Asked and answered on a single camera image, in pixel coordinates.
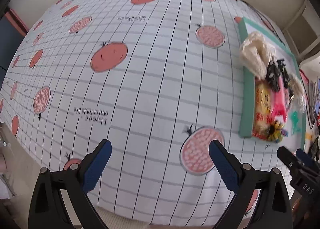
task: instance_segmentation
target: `screw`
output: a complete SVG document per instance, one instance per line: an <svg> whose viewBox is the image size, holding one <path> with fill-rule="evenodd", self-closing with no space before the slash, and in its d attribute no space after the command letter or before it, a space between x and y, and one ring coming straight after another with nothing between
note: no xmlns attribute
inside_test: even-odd
<svg viewBox="0 0 320 229"><path fill-rule="evenodd" d="M243 167L244 169L246 169L246 170L250 170L250 169L251 169L251 165L248 164L248 163L244 163L244 164L242 165L242 167Z"/></svg>
<svg viewBox="0 0 320 229"><path fill-rule="evenodd" d="M79 167L79 165L77 163L73 163L70 165L70 169L72 170L76 170Z"/></svg>
<svg viewBox="0 0 320 229"><path fill-rule="evenodd" d="M276 174L280 174L279 168L273 168L273 172L276 173Z"/></svg>
<svg viewBox="0 0 320 229"><path fill-rule="evenodd" d="M45 174L45 173L47 173L47 171L48 171L48 169L47 169L46 167L42 167L42 168L40 169L40 173L41 173L41 174Z"/></svg>

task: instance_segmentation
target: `floor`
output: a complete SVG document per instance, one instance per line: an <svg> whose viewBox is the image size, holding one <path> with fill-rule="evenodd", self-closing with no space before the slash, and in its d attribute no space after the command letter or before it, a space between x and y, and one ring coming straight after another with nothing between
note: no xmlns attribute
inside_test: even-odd
<svg viewBox="0 0 320 229"><path fill-rule="evenodd" d="M8 126L3 123L0 128L1 137L9 144L7 147L2 147L3 155L7 165L6 178L9 185L16 194L11 199L12 217L21 229L28 228L28 214L33 193L33 188L39 175L40 166L32 159L27 152L21 147L17 139L13 136ZM74 212L71 202L66 191L62 191L62 195L67 207L70 219L75 228L82 228L81 224ZM110 229L166 229L168 226L148 225L146 223L128 220L105 211L102 208L97 208L97 212ZM240 228L248 223L248 219L244 219ZM178 229L181 227L172 227L170 229ZM188 227L188 229L196 229L199 227ZM210 229L212 227L201 227L202 229Z"/></svg>

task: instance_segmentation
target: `pink toy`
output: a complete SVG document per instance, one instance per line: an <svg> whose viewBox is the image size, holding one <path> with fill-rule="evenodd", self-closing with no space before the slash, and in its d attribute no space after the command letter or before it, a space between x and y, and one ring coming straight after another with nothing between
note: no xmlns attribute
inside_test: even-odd
<svg viewBox="0 0 320 229"><path fill-rule="evenodd" d="M282 116L283 121L286 122L287 112L285 109L284 86L282 76L279 76L278 84L280 90L278 92L273 92L273 110L271 112L271 118L274 119L275 116Z"/></svg>

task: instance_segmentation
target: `toy pile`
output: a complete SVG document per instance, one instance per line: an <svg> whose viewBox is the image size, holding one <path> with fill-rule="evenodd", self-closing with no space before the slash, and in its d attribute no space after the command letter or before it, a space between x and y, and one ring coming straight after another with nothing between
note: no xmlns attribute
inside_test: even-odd
<svg viewBox="0 0 320 229"><path fill-rule="evenodd" d="M284 129L293 104L305 111L302 83L288 73L284 59L276 58L276 49L259 32L249 34L240 47L240 60L255 75L255 114L252 135L279 143L289 135Z"/></svg>

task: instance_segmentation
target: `blue gripper pad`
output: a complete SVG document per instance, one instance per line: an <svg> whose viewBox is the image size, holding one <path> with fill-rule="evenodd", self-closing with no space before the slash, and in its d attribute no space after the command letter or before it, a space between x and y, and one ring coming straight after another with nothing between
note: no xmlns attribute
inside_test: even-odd
<svg viewBox="0 0 320 229"><path fill-rule="evenodd" d="M237 173L214 141L210 142L209 155L223 182L226 184L227 189L237 193L239 189Z"/></svg>
<svg viewBox="0 0 320 229"><path fill-rule="evenodd" d="M96 186L99 177L101 176L112 152L112 146L110 141L106 141L91 165L84 173L84 180L82 184L82 190L84 193L88 193Z"/></svg>
<svg viewBox="0 0 320 229"><path fill-rule="evenodd" d="M306 154L302 149L297 149L296 151L296 156L304 163L305 166L307 166L308 168L313 167L313 159L311 159L311 157Z"/></svg>

